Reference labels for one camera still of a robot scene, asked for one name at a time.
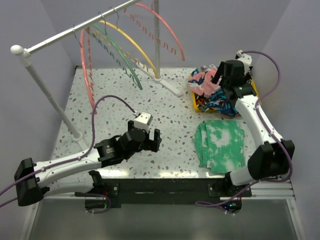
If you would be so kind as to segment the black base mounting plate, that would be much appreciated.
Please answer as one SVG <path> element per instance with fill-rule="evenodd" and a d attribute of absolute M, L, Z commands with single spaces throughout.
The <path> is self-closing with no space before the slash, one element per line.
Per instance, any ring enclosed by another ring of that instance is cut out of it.
<path fill-rule="evenodd" d="M 220 178 L 106 178 L 94 180 L 93 189 L 77 197 L 106 196 L 112 208 L 122 205 L 193 205 L 197 201 L 219 203 L 244 189 L 222 186 Z"/>

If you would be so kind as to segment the white clothes rack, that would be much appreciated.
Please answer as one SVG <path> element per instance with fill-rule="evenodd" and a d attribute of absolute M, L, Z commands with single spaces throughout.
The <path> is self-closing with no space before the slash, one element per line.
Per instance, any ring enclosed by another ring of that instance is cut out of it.
<path fill-rule="evenodd" d="M 15 6 L 12 5 L 12 7 L 15 7 L 15 9 L 18 11 L 19 9 L 19 13 L 23 13 L 24 11 L 26 11 L 25 14 L 22 14 L 23 17 L 27 17 L 28 14 L 30 14 L 31 19 L 33 22 L 27 22 L 27 20 L 22 20 L 22 23 L 19 23 L 20 25 L 24 24 L 26 27 L 27 23 L 35 23 L 36 27 L 40 27 L 40 30 L 45 30 L 44 26 L 40 26 L 42 24 L 42 20 L 45 20 L 44 18 L 41 18 L 40 14 L 44 14 L 44 12 L 46 12 L 45 8 L 43 6 L 40 7 L 40 0 L 35 0 L 36 2 L 34 2 L 34 4 L 27 8 L 28 6 L 27 4 L 27 0 L 26 2 L 24 2 L 24 0 L 17 0 L 16 2 L 14 2 L 14 0 L 11 2 L 11 0 L 9 1 L 10 3 L 16 3 Z M 139 5 L 142 8 L 147 9 L 148 11 L 152 12 L 152 14 L 155 16 L 155 18 L 158 18 L 159 20 L 161 19 L 162 23 L 164 25 L 167 26 L 168 30 L 171 31 L 172 36 L 175 38 L 176 43 L 179 46 L 180 52 L 181 52 L 181 56 L 182 59 L 185 60 L 184 58 L 184 50 L 181 47 L 181 44 L 179 42 L 179 40 L 176 38 L 175 33 L 172 31 L 171 27 L 169 25 L 167 25 L 167 22 L 162 19 L 162 17 L 158 14 L 159 13 L 159 1 L 158 0 L 154 0 L 154 8 L 151 9 L 147 6 L 144 6 L 143 4 L 140 4 L 138 2 L 140 2 L 141 0 L 127 0 L 124 3 L 121 3 L 119 5 L 117 5 L 116 7 L 110 7 L 111 9 L 103 12 L 103 13 L 99 13 L 97 16 L 90 18 L 89 20 L 86 20 L 82 23 L 77 24 L 76 26 L 73 26 L 61 33 L 57 33 L 56 35 L 49 37 L 48 39 L 32 46 L 29 48 L 24 48 L 20 45 L 13 45 L 10 48 L 10 52 L 12 54 L 12 56 L 16 56 L 18 59 L 17 61 L 19 61 L 22 66 L 26 69 L 26 71 L 28 71 L 28 74 L 30 76 L 30 78 L 32 78 L 34 80 L 34 82 L 37 84 L 37 86 L 39 87 L 39 89 L 43 92 L 43 94 L 46 96 L 47 100 L 50 102 L 51 106 L 54 108 L 54 110 L 56 111 L 56 113 L 54 115 L 53 111 L 49 111 L 46 112 L 47 110 L 44 111 L 44 113 L 50 113 L 49 115 L 43 115 L 40 116 L 40 118 L 36 118 L 39 117 L 37 115 L 32 115 L 35 116 L 34 121 L 26 121 L 23 120 L 22 118 L 20 119 L 19 117 L 25 117 L 26 115 L 23 114 L 22 110 L 18 111 L 16 108 L 14 108 L 13 104 L 18 104 L 18 102 L 20 103 L 26 103 L 26 100 L 22 99 L 22 97 L 27 97 L 27 93 L 30 92 L 26 92 L 27 90 L 27 85 L 22 86 L 21 90 L 19 90 L 19 94 L 24 93 L 24 95 L 19 95 L 22 96 L 20 100 L 22 101 L 18 101 L 18 100 L 13 100 L 13 97 L 18 97 L 18 94 L 11 94 L 10 96 L 12 97 L 12 102 L 6 102 L 7 106 L 6 106 L 6 110 L 3 108 L 1 111 L 1 116 L 4 117 L 5 113 L 9 114 L 6 117 L 6 125 L 1 125 L 3 129 L 7 130 L 8 136 L 14 137 L 14 134 L 16 134 L 16 137 L 19 138 L 23 138 L 24 134 L 26 134 L 27 137 L 35 137 L 35 139 L 33 140 L 38 140 L 35 141 L 35 143 L 37 144 L 44 144 L 45 146 L 47 146 L 47 142 L 45 142 L 45 140 L 49 140 L 50 138 L 52 138 L 53 140 L 53 132 L 52 134 L 48 134 L 49 132 L 45 132 L 43 131 L 42 135 L 40 134 L 39 136 L 36 135 L 36 130 L 41 130 L 41 126 L 45 127 L 44 130 L 49 130 L 50 129 L 55 129 L 56 127 L 58 127 L 58 115 L 59 115 L 59 120 L 60 122 L 64 123 L 71 132 L 71 138 L 73 140 L 73 142 L 77 143 L 77 145 L 79 145 L 81 150 L 85 150 L 86 148 L 88 148 L 85 139 L 84 139 L 84 135 L 82 134 L 81 131 L 79 131 L 71 122 L 71 120 L 68 118 L 68 116 L 66 115 L 66 113 L 64 112 L 64 110 L 62 109 L 62 107 L 59 105 L 59 102 L 56 101 L 56 99 L 54 98 L 54 96 L 52 95 L 52 93 L 49 91 L 49 89 L 47 88 L 47 86 L 45 85 L 45 82 L 43 82 L 43 79 L 41 78 L 41 76 L 39 76 L 38 72 L 36 71 L 36 69 L 34 68 L 32 61 L 30 61 L 30 57 L 32 55 L 34 55 L 36 52 L 45 49 L 48 46 L 51 46 L 54 43 L 57 43 L 59 41 L 61 41 L 62 39 L 66 38 L 67 36 L 74 34 L 75 38 L 77 38 L 77 35 L 75 34 L 75 32 L 80 31 L 82 29 L 85 29 L 86 27 L 89 27 L 91 25 L 93 25 L 94 23 L 97 23 L 99 20 L 104 19 L 104 17 L 110 16 L 114 13 L 120 12 L 122 9 L 128 8 L 134 4 L 136 4 L 137 6 Z M 45 62 L 45 61 L 39 61 L 40 63 L 40 67 L 42 70 L 45 70 L 44 73 L 46 74 L 45 77 L 48 77 L 49 80 L 57 80 L 58 79 L 58 83 L 61 83 L 61 90 L 65 90 L 67 87 L 67 83 L 69 84 L 69 80 L 71 79 L 71 69 L 73 67 L 71 60 L 68 58 L 67 60 L 67 53 L 65 50 L 62 50 L 62 46 L 58 49 L 63 51 L 64 53 L 61 54 L 63 55 L 59 55 L 59 52 L 57 53 L 57 51 L 50 51 L 50 54 L 53 54 L 55 58 L 55 60 L 57 61 L 57 63 L 55 64 L 54 62 Z M 176 87 L 174 87 L 172 84 L 170 84 L 168 81 L 164 80 L 164 78 L 160 75 L 160 69 L 156 68 L 156 70 L 158 71 L 160 77 L 159 78 L 155 78 L 153 76 L 153 74 L 151 74 L 150 72 L 148 72 L 147 70 L 147 66 L 144 65 L 142 67 L 142 63 L 137 60 L 137 59 L 132 59 L 133 62 L 136 61 L 136 63 L 134 65 L 136 65 L 136 67 L 138 69 L 140 69 L 144 74 L 148 75 L 149 77 L 151 77 L 151 79 L 156 83 L 156 84 L 160 84 L 162 87 L 164 87 L 165 89 L 167 89 L 168 91 L 170 91 L 172 94 L 174 94 L 177 97 L 180 97 L 182 95 L 181 91 L 178 90 Z M 57 67 L 59 68 L 59 70 L 64 70 L 63 73 L 55 73 L 55 72 L 50 72 L 49 70 L 51 70 L 51 67 Z"/>

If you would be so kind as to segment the green tie-dye shorts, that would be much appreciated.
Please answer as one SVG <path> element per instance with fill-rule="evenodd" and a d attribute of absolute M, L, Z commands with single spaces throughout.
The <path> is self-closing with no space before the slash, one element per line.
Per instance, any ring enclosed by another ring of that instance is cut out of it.
<path fill-rule="evenodd" d="M 234 120 L 206 120 L 193 136 L 199 167 L 226 174 L 245 166 L 245 131 Z"/>

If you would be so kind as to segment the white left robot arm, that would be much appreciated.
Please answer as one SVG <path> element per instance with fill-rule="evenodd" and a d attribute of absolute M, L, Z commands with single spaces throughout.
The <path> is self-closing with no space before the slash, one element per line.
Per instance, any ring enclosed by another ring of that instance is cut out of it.
<path fill-rule="evenodd" d="M 159 129 L 154 130 L 153 139 L 150 139 L 147 125 L 130 120 L 127 132 L 91 145 L 86 152 L 43 162 L 23 159 L 14 174 L 17 203 L 20 207 L 29 206 L 57 190 L 62 193 L 76 192 L 73 183 L 60 187 L 58 181 L 81 172 L 118 165 L 141 151 L 156 153 L 161 141 Z"/>

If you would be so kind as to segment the yellow hanger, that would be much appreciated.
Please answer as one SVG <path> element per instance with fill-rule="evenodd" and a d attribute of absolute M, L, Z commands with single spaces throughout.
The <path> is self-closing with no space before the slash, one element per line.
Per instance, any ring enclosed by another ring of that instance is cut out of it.
<path fill-rule="evenodd" d="M 136 43 L 136 41 L 131 38 L 126 32 L 124 32 L 122 29 L 120 29 L 119 27 L 117 27 L 116 25 L 107 22 L 105 20 L 100 20 L 99 23 L 104 24 L 105 26 L 109 26 L 111 28 L 113 28 L 114 30 L 118 31 L 120 34 L 122 34 L 128 41 L 130 41 L 132 43 L 132 45 L 141 53 L 141 55 L 145 58 L 145 60 L 148 62 L 149 66 L 152 68 L 153 71 L 153 76 L 156 79 L 160 78 L 159 72 L 157 71 L 155 65 L 153 64 L 153 62 L 151 61 L 151 59 L 149 58 L 149 56 L 143 51 L 143 49 Z"/>

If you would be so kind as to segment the yellow plastic bin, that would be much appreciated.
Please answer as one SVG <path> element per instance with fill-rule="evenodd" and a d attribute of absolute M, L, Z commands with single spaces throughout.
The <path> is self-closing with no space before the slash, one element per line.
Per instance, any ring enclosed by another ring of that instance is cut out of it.
<path fill-rule="evenodd" d="M 215 92 L 211 98 L 205 98 L 192 92 L 192 104 L 197 113 L 220 113 L 227 118 L 239 115 L 235 108 L 227 106 L 227 99 L 222 91 Z"/>

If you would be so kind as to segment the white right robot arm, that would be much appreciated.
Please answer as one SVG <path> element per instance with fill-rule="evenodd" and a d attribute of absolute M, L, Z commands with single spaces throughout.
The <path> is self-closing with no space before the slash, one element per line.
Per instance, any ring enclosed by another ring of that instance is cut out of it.
<path fill-rule="evenodd" d="M 276 176 L 290 175 L 295 145 L 275 130 L 266 117 L 253 86 L 250 74 L 239 59 L 222 61 L 212 79 L 247 123 L 256 147 L 247 164 L 232 170 L 216 181 L 212 189 L 218 196 L 235 196 L 260 180 L 274 181 Z"/>

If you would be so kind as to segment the pink shark print shorts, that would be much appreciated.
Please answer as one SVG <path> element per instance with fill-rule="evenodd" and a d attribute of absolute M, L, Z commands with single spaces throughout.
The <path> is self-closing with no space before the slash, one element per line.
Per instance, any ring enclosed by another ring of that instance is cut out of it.
<path fill-rule="evenodd" d="M 214 65 L 203 65 L 196 68 L 188 79 L 190 90 L 198 96 L 210 98 L 213 94 L 218 92 L 220 79 L 217 83 L 212 82 L 218 68 Z"/>

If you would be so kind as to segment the blue orange patterned shorts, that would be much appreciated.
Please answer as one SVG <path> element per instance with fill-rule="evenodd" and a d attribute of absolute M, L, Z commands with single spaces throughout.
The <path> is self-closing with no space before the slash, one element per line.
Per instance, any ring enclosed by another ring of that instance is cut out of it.
<path fill-rule="evenodd" d="M 212 80 L 218 68 L 211 65 L 203 65 L 190 74 L 188 86 L 193 95 L 193 106 L 198 111 L 216 112 L 227 118 L 239 116 L 239 112 L 228 101 L 219 83 Z"/>

